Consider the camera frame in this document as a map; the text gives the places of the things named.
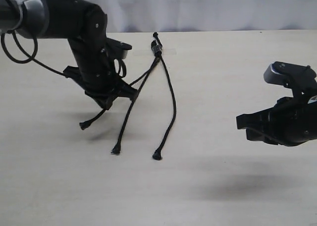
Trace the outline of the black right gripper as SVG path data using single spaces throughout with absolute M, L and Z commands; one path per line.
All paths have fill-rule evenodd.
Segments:
M 296 147 L 317 139 L 317 91 L 282 97 L 268 109 L 236 116 L 236 126 L 249 141 Z

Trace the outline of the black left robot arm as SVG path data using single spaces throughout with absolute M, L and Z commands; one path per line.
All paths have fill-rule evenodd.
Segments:
M 102 109 L 116 98 L 133 101 L 138 91 L 124 81 L 124 59 L 131 46 L 106 35 L 107 14 L 86 0 L 0 0 L 3 34 L 26 39 L 66 39 L 76 66 L 63 76 L 72 79 Z

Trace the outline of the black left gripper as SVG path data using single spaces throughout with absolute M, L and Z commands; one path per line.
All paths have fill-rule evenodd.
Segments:
M 105 95 L 113 89 L 120 89 L 122 84 L 128 84 L 123 80 L 126 76 L 125 63 L 122 59 L 108 56 L 106 42 L 96 50 L 79 38 L 68 39 L 68 43 L 77 66 L 67 66 L 63 74 L 84 92 Z

